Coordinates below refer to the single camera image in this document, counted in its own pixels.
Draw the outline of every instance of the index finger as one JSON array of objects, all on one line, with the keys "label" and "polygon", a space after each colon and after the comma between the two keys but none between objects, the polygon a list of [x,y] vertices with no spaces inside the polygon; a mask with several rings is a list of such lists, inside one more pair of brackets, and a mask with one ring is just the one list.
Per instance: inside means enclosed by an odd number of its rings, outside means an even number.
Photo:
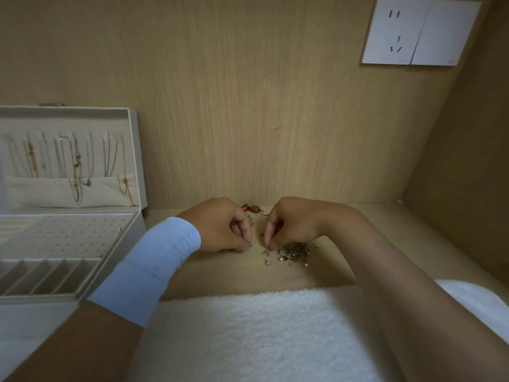
[{"label": "index finger", "polygon": [[265,224],[265,232],[264,232],[264,243],[265,246],[269,246],[269,242],[274,237],[274,232],[276,231],[277,224],[281,222],[283,219],[279,216],[277,210],[277,204],[274,205],[272,210],[269,213],[269,217],[267,218],[267,223]]},{"label": "index finger", "polygon": [[240,231],[242,232],[242,237],[247,242],[251,241],[251,222],[249,221],[249,218],[247,218],[246,212],[238,206],[235,205],[234,213],[233,213],[233,219],[237,222],[239,225]]}]

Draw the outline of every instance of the forearm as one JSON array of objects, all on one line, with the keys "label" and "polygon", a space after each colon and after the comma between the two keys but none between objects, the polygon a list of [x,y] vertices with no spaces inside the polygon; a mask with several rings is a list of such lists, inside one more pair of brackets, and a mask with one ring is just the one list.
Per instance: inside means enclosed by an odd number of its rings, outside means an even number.
[{"label": "forearm", "polygon": [[509,346],[360,212],[341,207],[328,225],[327,236],[352,268],[407,379],[497,379],[509,373]]},{"label": "forearm", "polygon": [[7,381],[120,380],[170,277],[199,247],[183,219],[155,226]]}]

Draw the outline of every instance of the white jewelry box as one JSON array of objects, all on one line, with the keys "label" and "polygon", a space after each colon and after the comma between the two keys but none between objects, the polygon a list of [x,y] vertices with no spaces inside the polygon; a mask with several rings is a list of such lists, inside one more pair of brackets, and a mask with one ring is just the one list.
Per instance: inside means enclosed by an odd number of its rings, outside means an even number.
[{"label": "white jewelry box", "polygon": [[0,304],[88,297],[145,233],[137,113],[0,107]]}]

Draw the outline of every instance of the hand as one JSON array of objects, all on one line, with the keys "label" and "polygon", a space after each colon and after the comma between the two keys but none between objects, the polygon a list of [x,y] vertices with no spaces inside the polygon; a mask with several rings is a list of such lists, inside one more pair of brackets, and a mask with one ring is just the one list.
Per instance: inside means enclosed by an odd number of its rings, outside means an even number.
[{"label": "hand", "polygon": [[283,197],[272,208],[265,225],[265,246],[278,250],[294,242],[308,242],[327,234],[339,214],[355,212],[347,205],[299,197]]},{"label": "hand", "polygon": [[251,223],[246,212],[228,198],[212,198],[183,211],[177,217],[190,222],[201,237],[200,250],[244,252],[251,241]]}]

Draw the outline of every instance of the wooden wall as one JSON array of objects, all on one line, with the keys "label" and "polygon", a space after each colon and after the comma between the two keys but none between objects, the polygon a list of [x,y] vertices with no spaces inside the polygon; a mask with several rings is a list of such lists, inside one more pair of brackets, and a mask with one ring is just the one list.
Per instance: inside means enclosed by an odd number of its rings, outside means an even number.
[{"label": "wooden wall", "polygon": [[490,10],[405,202],[509,286],[509,0]]},{"label": "wooden wall", "polygon": [[138,110],[152,208],[393,201],[460,67],[360,65],[375,1],[0,0],[0,104]]}]

